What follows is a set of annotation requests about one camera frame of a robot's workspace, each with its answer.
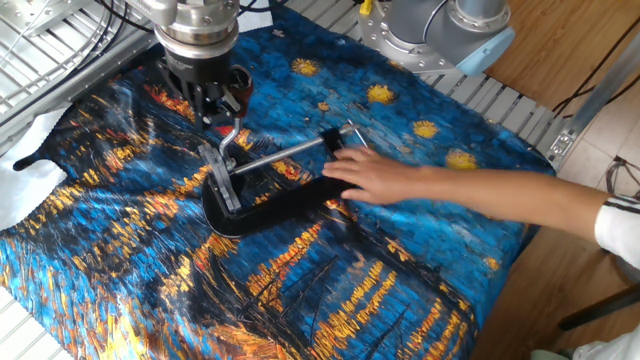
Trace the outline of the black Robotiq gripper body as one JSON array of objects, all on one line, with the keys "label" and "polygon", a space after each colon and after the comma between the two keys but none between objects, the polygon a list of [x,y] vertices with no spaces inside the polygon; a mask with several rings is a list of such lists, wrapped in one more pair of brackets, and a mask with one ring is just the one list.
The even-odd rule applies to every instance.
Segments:
[{"label": "black Robotiq gripper body", "polygon": [[211,58],[188,58],[165,48],[166,62],[170,71],[170,83],[187,101],[196,100],[196,89],[211,103],[224,96],[223,87],[228,83],[231,53]]}]

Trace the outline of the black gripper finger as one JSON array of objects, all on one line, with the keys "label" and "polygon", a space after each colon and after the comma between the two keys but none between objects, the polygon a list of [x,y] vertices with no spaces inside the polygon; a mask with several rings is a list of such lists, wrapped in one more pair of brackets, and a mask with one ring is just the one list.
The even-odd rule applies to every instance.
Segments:
[{"label": "black gripper finger", "polygon": [[221,107],[227,117],[235,119],[241,116],[243,105],[228,90],[227,86],[222,87],[223,96],[221,97]]},{"label": "black gripper finger", "polygon": [[221,99],[211,100],[201,93],[194,95],[193,110],[195,128],[201,132],[227,122],[229,118],[228,111],[223,106]]}]

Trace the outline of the person's right hand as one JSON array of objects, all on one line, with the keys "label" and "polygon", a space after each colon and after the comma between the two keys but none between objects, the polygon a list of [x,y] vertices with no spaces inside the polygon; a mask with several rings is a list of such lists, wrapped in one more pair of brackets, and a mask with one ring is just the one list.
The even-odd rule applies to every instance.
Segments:
[{"label": "person's right hand", "polygon": [[342,149],[335,156],[324,165],[322,174],[355,185],[342,192],[347,200],[386,205],[417,199],[434,174],[429,167],[409,166],[367,147]]}]

